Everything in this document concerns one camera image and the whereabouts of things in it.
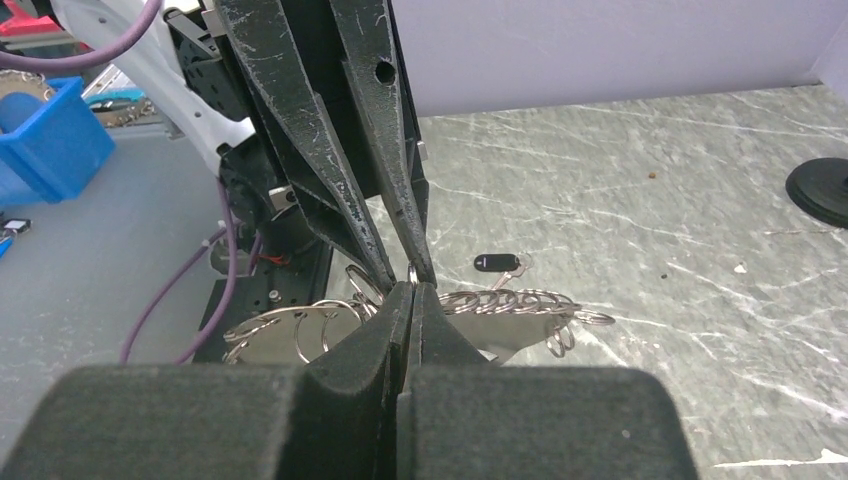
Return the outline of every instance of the small black object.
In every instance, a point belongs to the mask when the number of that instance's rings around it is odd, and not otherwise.
[[[32,228],[32,221],[28,218],[10,218],[3,222],[3,230],[17,235],[28,232],[30,228]]]
[[[511,253],[484,253],[474,259],[479,272],[512,272],[520,266],[521,260]]]
[[[816,158],[792,171],[786,193],[811,217],[839,228],[848,228],[848,160]]]

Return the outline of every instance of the metal plate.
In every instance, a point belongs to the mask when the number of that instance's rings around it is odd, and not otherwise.
[[[247,346],[239,355],[239,363],[302,365],[296,343],[297,338],[303,355],[310,361],[324,353],[322,330],[327,320],[327,345],[332,348],[360,325],[356,315],[344,307],[308,307],[299,311],[283,312],[279,320],[263,328],[247,340]]]
[[[235,292],[224,312],[224,317],[218,322],[209,340],[194,355],[192,362],[220,363],[221,358],[229,350],[224,342],[223,333],[250,317],[281,306],[311,305],[323,299],[327,290],[332,257],[332,249],[318,242],[303,254],[295,256],[285,267],[278,267],[267,260],[261,260],[252,277],[240,277],[236,280]],[[226,280],[216,282],[200,328],[206,325],[212,312],[218,306],[225,283]],[[277,290],[282,294],[279,303],[274,304],[268,298],[268,292],[271,290]]]
[[[448,321],[476,348],[498,355],[506,361],[519,350],[544,342],[553,324],[565,321],[559,315],[494,313],[448,315]]]

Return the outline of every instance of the marble surface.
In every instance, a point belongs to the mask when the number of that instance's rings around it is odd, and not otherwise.
[[[848,478],[848,234],[783,189],[848,156],[846,119],[825,87],[424,119],[439,290],[491,285],[480,253],[529,252],[510,286],[619,322],[510,364],[656,375],[703,478]]]
[[[529,252],[511,286],[619,322],[578,328],[561,360],[540,344],[509,363],[651,372],[703,478],[848,477],[848,236],[783,191],[798,163],[848,156],[847,118],[825,87],[802,87],[422,119],[439,290],[491,285],[471,265],[480,253]],[[10,212],[38,228],[0,263],[0,455],[58,375],[117,359],[158,285],[216,228],[186,142],[119,143],[79,200]],[[343,265],[331,298],[350,294]],[[177,287],[134,359],[176,356],[215,278],[204,266]]]

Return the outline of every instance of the blue plastic bin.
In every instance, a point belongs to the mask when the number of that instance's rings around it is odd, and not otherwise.
[[[48,84],[56,93],[46,103],[0,99],[0,206],[76,198],[115,150],[82,99],[81,78]]]

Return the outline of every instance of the red wire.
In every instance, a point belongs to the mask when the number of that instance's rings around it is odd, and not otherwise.
[[[268,256],[268,255],[259,255],[259,258],[264,258],[265,260],[268,260],[269,262],[273,263],[274,265],[278,265],[278,266],[282,266],[282,267],[289,264],[289,259],[286,258],[285,255],[280,255],[279,257],[271,257],[271,256]]]

